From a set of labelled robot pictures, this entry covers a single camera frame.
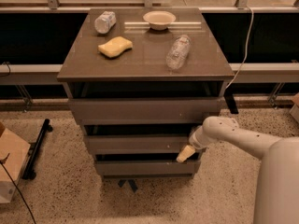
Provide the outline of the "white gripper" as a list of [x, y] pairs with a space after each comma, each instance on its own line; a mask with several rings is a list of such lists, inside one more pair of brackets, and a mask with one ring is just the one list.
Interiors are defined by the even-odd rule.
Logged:
[[202, 126], [193, 127], [189, 137], [189, 144], [182, 148], [177, 156], [177, 162], [185, 162], [196, 149], [204, 149], [208, 145], [207, 137], [205, 136]]

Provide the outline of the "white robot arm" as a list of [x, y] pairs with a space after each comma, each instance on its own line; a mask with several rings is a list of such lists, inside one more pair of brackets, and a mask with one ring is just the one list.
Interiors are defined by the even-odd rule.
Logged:
[[192, 130], [177, 156], [186, 161], [197, 150], [228, 142], [261, 161], [253, 224], [299, 224], [299, 138], [241, 129], [235, 119], [208, 117]]

